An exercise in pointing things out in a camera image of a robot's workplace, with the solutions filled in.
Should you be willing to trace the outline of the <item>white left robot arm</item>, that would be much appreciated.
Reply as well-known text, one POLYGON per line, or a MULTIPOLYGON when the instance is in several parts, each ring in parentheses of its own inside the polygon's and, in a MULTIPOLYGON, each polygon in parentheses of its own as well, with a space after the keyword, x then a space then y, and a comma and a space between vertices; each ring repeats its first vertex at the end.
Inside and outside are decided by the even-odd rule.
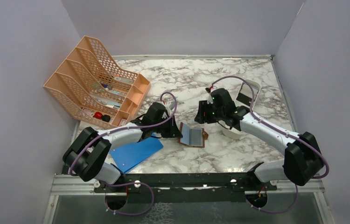
POLYGON ((153 134, 164 138, 177 138, 174 112, 168 112, 162 103, 153 103, 148 111, 129 123, 101 132, 87 127, 73 141, 63 155, 70 175, 79 176, 87 182, 92 179, 106 183, 111 191, 123 188, 124 179, 115 165, 105 162, 110 151, 130 143, 143 141, 153 134))

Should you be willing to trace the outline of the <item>brown leather card holder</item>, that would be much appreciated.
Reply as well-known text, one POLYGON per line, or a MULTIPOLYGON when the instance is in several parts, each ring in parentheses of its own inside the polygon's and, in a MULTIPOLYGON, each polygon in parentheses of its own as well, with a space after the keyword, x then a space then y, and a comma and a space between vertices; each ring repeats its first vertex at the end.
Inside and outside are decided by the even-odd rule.
POLYGON ((182 137, 177 142, 187 147, 204 148, 209 136, 203 128, 192 128, 183 122, 180 124, 180 132, 182 137))

